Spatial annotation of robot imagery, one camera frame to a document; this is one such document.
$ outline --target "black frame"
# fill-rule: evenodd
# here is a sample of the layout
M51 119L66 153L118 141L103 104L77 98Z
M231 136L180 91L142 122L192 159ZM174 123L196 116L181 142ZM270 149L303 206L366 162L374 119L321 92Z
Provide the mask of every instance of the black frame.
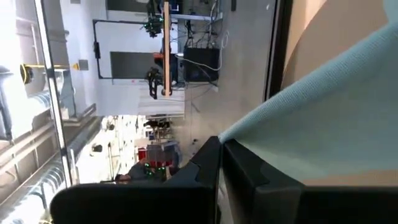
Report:
M276 0L264 101L277 94L281 88L292 6L293 0Z
M109 20L104 20L104 19L93 19L93 32L94 32L94 43L93 43L93 48L94 49L93 50L94 50L94 54L95 54L95 59L97 61L98 78L99 79L105 79L105 80L130 79L130 78L113 78L113 77L103 77L103 76L101 76L101 70L100 70L101 48L100 48L100 43L97 41L97 34L96 34L96 27L95 27L97 22L110 22L110 23L122 23L122 24L139 24L139 25L144 25L145 22L109 21Z
M235 223L398 222L398 187L305 186L234 139L222 144L215 136L163 184L77 185L54 197L51 215L56 224L126 223L132 217L219 223L221 166Z

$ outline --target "concrete floor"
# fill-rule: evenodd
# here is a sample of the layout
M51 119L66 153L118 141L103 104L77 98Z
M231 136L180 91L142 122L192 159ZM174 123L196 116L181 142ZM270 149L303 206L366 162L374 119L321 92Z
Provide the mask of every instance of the concrete floor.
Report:
M230 1L221 2L223 20L215 24L222 29L218 44L223 38L225 44L229 36L218 89L205 85L185 91L185 119L174 124L183 148L191 149L193 139L201 146L263 102L273 2L248 0L235 12L230 11Z

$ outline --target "white wall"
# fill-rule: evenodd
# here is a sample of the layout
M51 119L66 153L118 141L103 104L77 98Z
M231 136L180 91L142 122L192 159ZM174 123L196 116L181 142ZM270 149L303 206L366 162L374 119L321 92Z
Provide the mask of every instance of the white wall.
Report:
M134 15L133 12L121 12L122 16L128 14ZM142 20L141 17L131 18L136 21L139 19ZM177 25L175 24L173 26L175 29L172 37L174 37L173 35L177 35ZM111 78L112 69L110 52L160 52L162 48L163 35L160 34L155 38L151 38L140 24L97 22L96 37L101 51L101 58L99 60L101 76L104 78ZM177 42L172 42L171 48L173 54L177 53Z
M126 82L123 82L122 85L118 85L118 82L98 78L98 68L93 53L93 19L106 20L108 17L109 20L117 21L133 21L136 19L142 21L146 17L136 15L133 12L109 11L107 13L105 0L85 0L81 4L70 4L70 0L60 1L63 23L65 29L70 32L67 38L69 61L73 64L79 58L87 59L90 69L86 72L80 71L72 74L76 89L76 107L82 109L96 103L98 115L138 114L139 86L128 80L125 80ZM109 35L113 36L112 42L115 37L123 36L111 32Z

